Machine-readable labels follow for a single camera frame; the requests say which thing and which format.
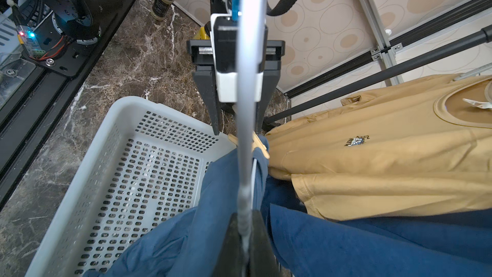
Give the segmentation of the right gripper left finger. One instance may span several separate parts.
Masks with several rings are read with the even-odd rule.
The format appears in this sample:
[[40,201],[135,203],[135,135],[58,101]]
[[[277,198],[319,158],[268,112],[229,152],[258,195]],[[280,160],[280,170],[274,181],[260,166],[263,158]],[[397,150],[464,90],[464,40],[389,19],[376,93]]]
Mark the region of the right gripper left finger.
[[213,277],[241,277],[244,275],[242,238],[238,231],[237,213],[231,215],[222,247],[215,264]]

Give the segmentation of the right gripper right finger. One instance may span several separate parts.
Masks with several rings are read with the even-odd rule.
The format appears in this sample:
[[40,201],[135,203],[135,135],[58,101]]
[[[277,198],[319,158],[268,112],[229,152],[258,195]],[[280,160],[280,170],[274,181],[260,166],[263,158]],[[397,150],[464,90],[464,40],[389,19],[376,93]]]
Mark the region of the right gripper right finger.
[[252,212],[247,276],[275,277],[280,275],[279,266],[261,212],[254,210]]

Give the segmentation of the yellow orange clothespin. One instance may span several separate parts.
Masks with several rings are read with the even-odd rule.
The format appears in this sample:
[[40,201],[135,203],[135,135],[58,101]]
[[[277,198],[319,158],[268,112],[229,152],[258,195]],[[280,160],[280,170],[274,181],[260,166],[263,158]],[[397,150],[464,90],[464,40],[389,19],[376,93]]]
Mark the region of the yellow orange clothespin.
[[255,152],[256,149],[258,149],[265,159],[270,159],[270,153],[268,152],[266,145],[261,141],[260,137],[256,133],[253,132],[249,139],[247,139],[246,137],[238,137],[236,135],[233,135],[232,133],[229,133],[227,137],[228,140],[237,147],[238,158],[241,158],[244,154],[244,150],[242,149],[242,147],[248,144],[252,153]]

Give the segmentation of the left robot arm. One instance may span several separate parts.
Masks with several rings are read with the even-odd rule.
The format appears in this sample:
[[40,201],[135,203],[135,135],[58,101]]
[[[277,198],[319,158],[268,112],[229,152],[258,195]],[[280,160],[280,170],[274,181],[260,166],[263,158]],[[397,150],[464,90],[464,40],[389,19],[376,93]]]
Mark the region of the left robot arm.
[[283,41],[270,41],[266,17],[287,13],[297,0],[211,0],[211,17],[203,36],[187,42],[196,70],[193,80],[218,135],[223,106],[243,100],[255,106],[247,112],[254,132],[281,76]]

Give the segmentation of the white wire hanger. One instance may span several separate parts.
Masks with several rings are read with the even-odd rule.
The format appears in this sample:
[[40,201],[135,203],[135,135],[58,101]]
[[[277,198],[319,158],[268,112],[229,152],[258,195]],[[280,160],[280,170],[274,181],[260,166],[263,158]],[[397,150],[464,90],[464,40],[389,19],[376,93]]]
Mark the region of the white wire hanger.
[[[266,0],[240,0],[242,15],[238,18],[237,43],[237,136],[252,135],[256,122],[256,83],[263,58],[265,39]],[[249,242],[252,230],[252,165],[250,146],[242,147],[238,158],[238,231],[242,238],[244,263],[249,262]]]

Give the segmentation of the slate blue t-shirt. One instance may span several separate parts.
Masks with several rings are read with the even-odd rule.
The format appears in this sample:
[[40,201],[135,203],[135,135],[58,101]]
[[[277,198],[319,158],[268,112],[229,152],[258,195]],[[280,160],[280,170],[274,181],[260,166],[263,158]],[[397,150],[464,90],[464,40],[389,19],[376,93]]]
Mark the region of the slate blue t-shirt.
[[231,216],[237,212],[238,154],[212,162],[198,205],[133,243],[105,276],[210,276]]

